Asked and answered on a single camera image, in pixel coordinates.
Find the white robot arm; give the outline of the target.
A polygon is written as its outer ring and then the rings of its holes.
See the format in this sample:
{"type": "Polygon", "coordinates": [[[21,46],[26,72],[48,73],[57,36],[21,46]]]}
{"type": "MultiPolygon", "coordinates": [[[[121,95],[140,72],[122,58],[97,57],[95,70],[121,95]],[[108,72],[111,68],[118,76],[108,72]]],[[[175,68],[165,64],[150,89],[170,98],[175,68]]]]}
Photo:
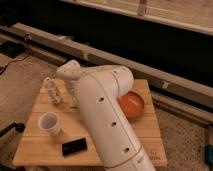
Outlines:
{"type": "Polygon", "coordinates": [[[134,83],[127,67],[80,67],[70,61],[56,70],[56,77],[76,81],[68,91],[74,92],[80,116],[105,171],[156,171],[118,104],[118,98],[128,93],[134,83]]]}

